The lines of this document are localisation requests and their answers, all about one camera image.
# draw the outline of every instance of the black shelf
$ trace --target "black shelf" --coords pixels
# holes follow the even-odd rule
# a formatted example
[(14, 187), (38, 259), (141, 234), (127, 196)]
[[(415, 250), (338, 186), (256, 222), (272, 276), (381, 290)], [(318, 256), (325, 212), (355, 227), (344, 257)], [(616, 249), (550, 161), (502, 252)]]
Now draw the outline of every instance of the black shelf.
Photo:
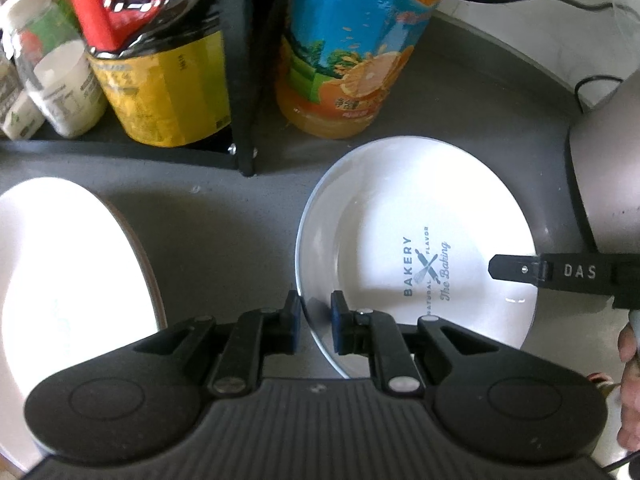
[(254, 174), (252, 128), (262, 86), (270, 84), (266, 72), (274, 53), (271, 46), (279, 37), (286, 0), (219, 1), (231, 126), (185, 147), (157, 148), (127, 136), (109, 107), (98, 124), (77, 139), (63, 139), (45, 123), (30, 140), (0, 140), (0, 152), (107, 156), (239, 170), (244, 176)]

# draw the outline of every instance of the hand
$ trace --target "hand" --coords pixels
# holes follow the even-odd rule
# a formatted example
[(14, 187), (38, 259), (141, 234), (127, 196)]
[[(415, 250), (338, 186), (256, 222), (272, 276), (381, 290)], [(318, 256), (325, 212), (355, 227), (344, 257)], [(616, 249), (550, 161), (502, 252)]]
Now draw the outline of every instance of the hand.
[(638, 343), (631, 325), (627, 325), (618, 336), (620, 360), (625, 365), (622, 373), (622, 428), (618, 432), (618, 443), (629, 451), (640, 449), (640, 362), (636, 358)]

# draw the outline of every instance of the beige kettle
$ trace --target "beige kettle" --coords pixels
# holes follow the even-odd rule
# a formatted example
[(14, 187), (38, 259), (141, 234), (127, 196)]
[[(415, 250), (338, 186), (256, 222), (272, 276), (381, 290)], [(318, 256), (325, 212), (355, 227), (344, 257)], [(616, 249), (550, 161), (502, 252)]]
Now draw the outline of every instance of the beige kettle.
[(572, 128), (569, 146), (597, 249), (640, 253), (640, 70)]

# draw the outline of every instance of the round plate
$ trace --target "round plate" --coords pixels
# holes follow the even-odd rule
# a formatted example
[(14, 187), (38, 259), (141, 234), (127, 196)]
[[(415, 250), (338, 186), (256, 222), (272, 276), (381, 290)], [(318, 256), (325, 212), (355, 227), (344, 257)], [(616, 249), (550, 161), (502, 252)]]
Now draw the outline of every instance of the round plate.
[(345, 155), (314, 189), (296, 239), (296, 282), (324, 355), (344, 377), (363, 377), (366, 358), (334, 353), (333, 290), (351, 310), (407, 324), (433, 314), (519, 348), (537, 288), (492, 280), (494, 254), (535, 254), (500, 179), (450, 144), (391, 137)]
[(0, 452), (42, 458), (22, 416), (47, 376), (166, 326), (146, 256), (120, 216), (81, 186), (28, 180), (0, 196)]

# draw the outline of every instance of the countertop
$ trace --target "countertop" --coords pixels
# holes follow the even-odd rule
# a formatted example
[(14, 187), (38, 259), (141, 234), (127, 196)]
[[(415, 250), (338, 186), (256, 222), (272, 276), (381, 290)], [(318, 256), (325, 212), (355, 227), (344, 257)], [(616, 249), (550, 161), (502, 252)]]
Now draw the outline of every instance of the countertop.
[[(538, 69), (522, 68), (522, 60), (506, 50), (500, 58), (501, 47), (486, 39), (480, 38), (479, 48), (479, 36), (468, 30), (454, 33), (453, 46), (444, 49), (438, 27), (428, 28), (377, 120), (352, 139), (300, 132), (287, 124), (268, 91), (255, 131), (257, 176), (100, 156), (0, 152), (0, 192), (28, 178), (57, 176), (113, 203), (148, 254), (169, 323), (198, 314), (230, 322), (245, 310), (279, 308), (295, 288), (296, 231), (315, 184), (349, 150), (385, 136), (434, 137), (468, 151), (511, 190), (538, 251), (584, 250), (564, 164), (566, 135), (577, 119), (570, 93), (557, 86), (536, 92), (540, 85), (530, 76), (522, 84), (505, 78), (517, 67), (529, 74)], [(473, 55), (458, 56), (469, 48), (477, 62)], [(616, 338), (625, 316), (604, 298), (541, 291), (524, 349), (582, 373), (619, 377)], [(338, 376), (306, 324), (299, 353), (267, 358), (265, 373)]]

